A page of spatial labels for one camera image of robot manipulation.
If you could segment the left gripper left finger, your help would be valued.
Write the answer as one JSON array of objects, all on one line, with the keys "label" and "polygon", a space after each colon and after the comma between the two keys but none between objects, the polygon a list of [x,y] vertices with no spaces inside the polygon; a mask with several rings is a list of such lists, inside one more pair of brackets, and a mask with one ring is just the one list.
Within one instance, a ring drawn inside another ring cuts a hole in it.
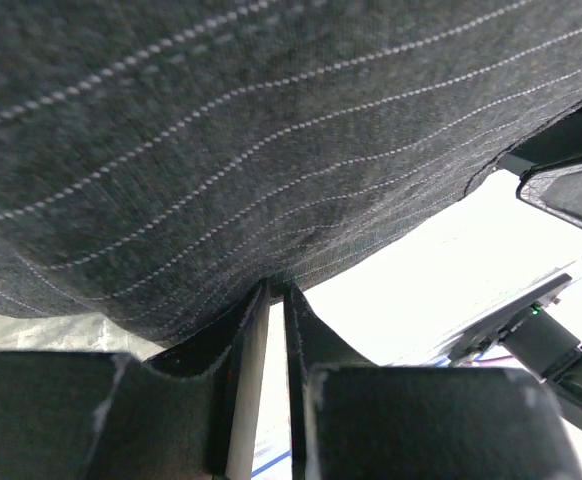
[{"label": "left gripper left finger", "polygon": [[147,360],[0,351],[0,479],[247,479],[270,288]]}]

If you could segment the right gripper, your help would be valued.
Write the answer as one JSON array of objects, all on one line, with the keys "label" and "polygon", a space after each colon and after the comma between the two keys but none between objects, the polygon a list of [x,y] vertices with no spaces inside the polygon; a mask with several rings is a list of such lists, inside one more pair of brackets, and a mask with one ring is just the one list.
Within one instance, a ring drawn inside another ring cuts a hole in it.
[{"label": "right gripper", "polygon": [[[582,230],[582,110],[504,155],[498,167],[516,175],[516,198]],[[547,307],[575,282],[560,274],[446,334],[434,348],[452,366],[501,346],[557,397],[562,417],[582,431],[582,341]]]}]

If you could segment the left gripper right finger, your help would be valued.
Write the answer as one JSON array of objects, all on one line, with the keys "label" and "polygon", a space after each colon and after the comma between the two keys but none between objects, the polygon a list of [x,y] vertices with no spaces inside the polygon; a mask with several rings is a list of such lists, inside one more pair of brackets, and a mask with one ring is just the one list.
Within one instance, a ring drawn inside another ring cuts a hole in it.
[{"label": "left gripper right finger", "polygon": [[296,479],[580,479],[553,394],[520,369],[381,367],[284,295]]}]

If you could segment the black pinstripe long sleeve shirt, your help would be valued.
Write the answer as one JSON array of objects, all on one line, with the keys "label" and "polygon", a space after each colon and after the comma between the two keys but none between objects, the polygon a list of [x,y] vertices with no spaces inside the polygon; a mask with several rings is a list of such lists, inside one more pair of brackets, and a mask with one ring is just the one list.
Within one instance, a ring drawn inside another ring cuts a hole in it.
[{"label": "black pinstripe long sleeve shirt", "polygon": [[0,315],[163,345],[582,106],[582,1],[0,1]]}]

